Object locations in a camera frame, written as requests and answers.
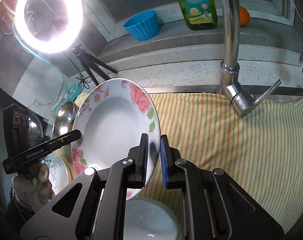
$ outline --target window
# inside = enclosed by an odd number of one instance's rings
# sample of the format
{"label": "window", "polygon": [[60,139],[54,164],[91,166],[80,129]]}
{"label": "window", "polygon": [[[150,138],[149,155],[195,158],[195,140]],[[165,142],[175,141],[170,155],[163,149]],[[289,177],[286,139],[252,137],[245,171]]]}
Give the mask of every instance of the window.
{"label": "window", "polygon": [[[177,0],[83,0],[84,12],[107,41],[126,35],[124,23],[148,9],[157,11],[160,23],[183,19]],[[217,15],[222,15],[221,0],[215,0]],[[293,0],[240,0],[253,18],[293,26]]]}

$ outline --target faucet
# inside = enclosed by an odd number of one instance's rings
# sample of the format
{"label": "faucet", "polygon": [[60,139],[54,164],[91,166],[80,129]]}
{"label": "faucet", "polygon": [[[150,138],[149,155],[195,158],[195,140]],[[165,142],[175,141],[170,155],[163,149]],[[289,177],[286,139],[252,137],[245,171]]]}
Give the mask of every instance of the faucet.
{"label": "faucet", "polygon": [[253,111],[258,104],[273,93],[282,83],[277,80],[257,100],[246,91],[238,81],[239,64],[237,63],[239,48],[239,0],[222,0],[224,29],[225,29],[225,56],[220,68],[219,93],[226,95],[239,118]]}

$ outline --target white glove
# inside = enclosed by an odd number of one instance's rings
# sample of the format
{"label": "white glove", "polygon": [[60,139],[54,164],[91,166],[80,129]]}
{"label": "white glove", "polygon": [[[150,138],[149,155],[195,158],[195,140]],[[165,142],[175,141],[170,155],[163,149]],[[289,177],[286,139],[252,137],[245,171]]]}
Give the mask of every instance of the white glove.
{"label": "white glove", "polygon": [[36,213],[55,196],[48,180],[49,168],[44,163],[36,164],[37,176],[32,180],[17,175],[13,177],[13,190],[18,200]]}

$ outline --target plate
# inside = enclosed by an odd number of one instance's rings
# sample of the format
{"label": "plate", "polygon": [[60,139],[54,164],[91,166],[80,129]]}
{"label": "plate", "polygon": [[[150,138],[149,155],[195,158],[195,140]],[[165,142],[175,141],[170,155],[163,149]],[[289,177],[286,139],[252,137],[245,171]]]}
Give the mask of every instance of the plate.
{"label": "plate", "polygon": [[48,179],[53,186],[52,189],[55,192],[55,195],[57,195],[70,182],[68,168],[61,157],[54,157],[50,163]]}
{"label": "plate", "polygon": [[124,240],[176,240],[178,221],[164,203],[151,199],[126,202]]}
{"label": "plate", "polygon": [[[107,80],[97,86],[81,105],[73,129],[81,131],[80,140],[71,143],[77,174],[85,168],[111,167],[138,146],[142,133],[148,134],[146,184],[156,168],[161,129],[158,114],[147,92],[123,78]],[[127,190],[132,198],[141,190]]]}

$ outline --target light blue bowl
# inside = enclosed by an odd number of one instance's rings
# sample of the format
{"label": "light blue bowl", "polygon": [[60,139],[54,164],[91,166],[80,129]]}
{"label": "light blue bowl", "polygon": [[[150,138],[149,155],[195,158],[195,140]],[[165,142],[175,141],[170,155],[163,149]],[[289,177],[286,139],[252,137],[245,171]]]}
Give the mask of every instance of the light blue bowl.
{"label": "light blue bowl", "polygon": [[124,29],[139,41],[146,41],[159,33],[159,25],[155,10],[136,14],[124,24]]}

